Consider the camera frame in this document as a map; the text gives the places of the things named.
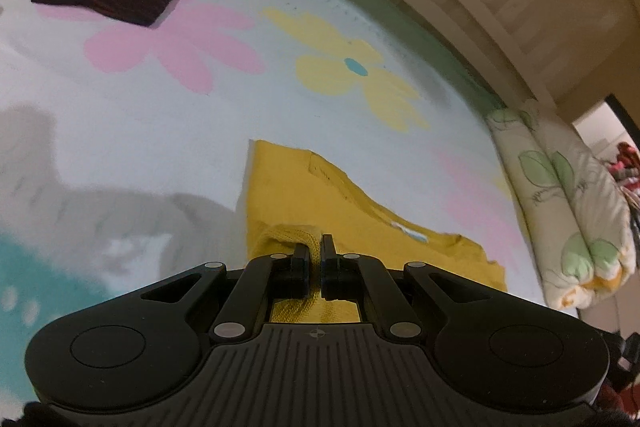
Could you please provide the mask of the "mustard yellow knit sweater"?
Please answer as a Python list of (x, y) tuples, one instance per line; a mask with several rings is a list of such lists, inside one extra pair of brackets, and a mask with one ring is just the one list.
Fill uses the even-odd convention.
[(318, 268), (324, 234), (332, 236), (338, 253), (369, 255), (388, 269), (424, 261), (498, 291), (506, 289), (506, 270), (471, 239), (402, 219), (311, 150), (256, 141), (246, 192), (248, 257), (289, 254), (303, 244)]

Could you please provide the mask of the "folded floral quilt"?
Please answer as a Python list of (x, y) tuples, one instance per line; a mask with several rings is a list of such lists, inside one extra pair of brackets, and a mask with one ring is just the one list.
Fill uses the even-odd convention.
[(622, 189), (577, 131), (535, 100), (486, 118), (523, 211), (544, 300), (587, 309), (634, 274), (637, 249)]

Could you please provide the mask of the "floral bed sheet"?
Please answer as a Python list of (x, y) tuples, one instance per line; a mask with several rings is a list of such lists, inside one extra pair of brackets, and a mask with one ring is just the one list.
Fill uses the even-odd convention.
[(313, 150), (409, 222), (542, 291), (485, 126), (498, 106), (392, 0), (176, 0), (143, 28), (1, 0), (1, 413), (60, 315), (245, 262), (257, 140)]

